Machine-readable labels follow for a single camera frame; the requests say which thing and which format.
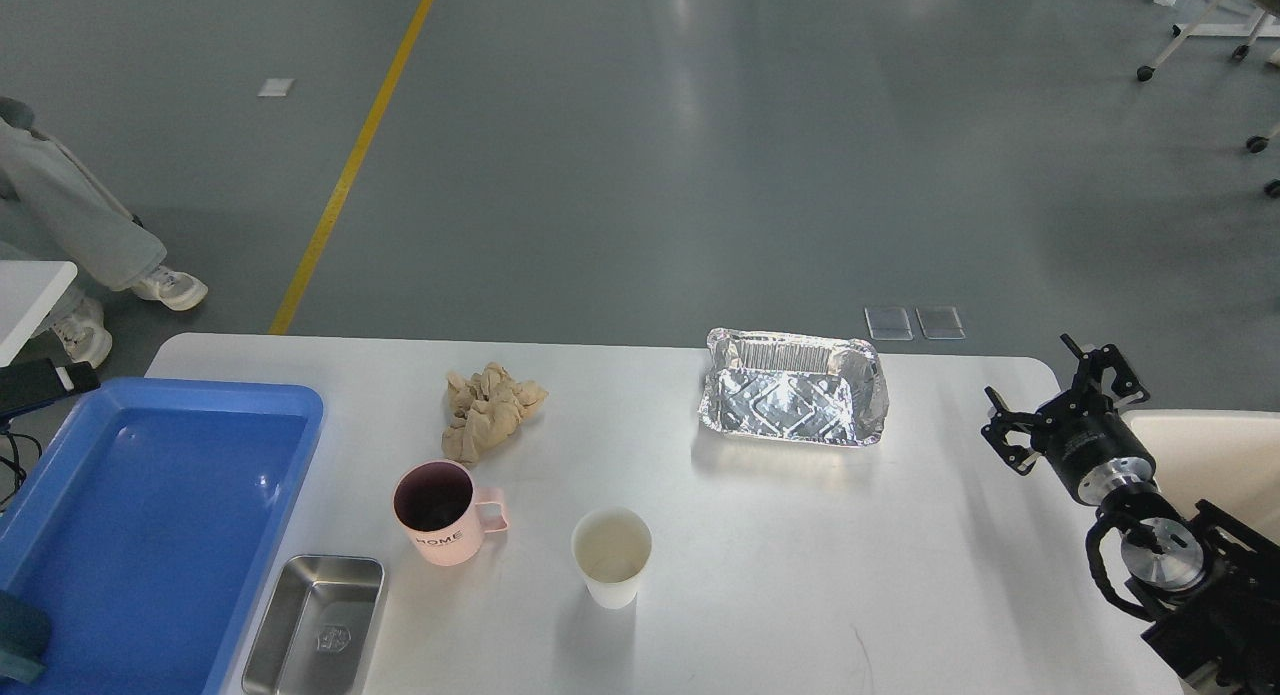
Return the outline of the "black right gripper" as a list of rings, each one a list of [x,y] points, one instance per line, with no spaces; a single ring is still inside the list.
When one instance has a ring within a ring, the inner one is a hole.
[[[1147,403],[1149,390],[1116,346],[1080,347],[1069,334],[1060,340],[1076,358],[1070,387],[1037,412],[1011,411],[986,387],[992,411],[983,439],[1020,476],[1046,458],[1083,506],[1101,506],[1120,486],[1153,484],[1155,458],[1119,413]]]

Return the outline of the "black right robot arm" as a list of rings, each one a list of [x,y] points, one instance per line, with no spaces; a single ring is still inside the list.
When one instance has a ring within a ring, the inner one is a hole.
[[[1134,369],[1114,344],[1061,339],[1076,362],[1069,387],[1032,412],[986,388],[982,436],[1019,475],[1047,461],[1068,495],[1093,509],[1084,549],[1094,586],[1146,622],[1143,640],[1190,691],[1275,694],[1277,544],[1206,499],[1183,516],[1121,417],[1149,399]]]

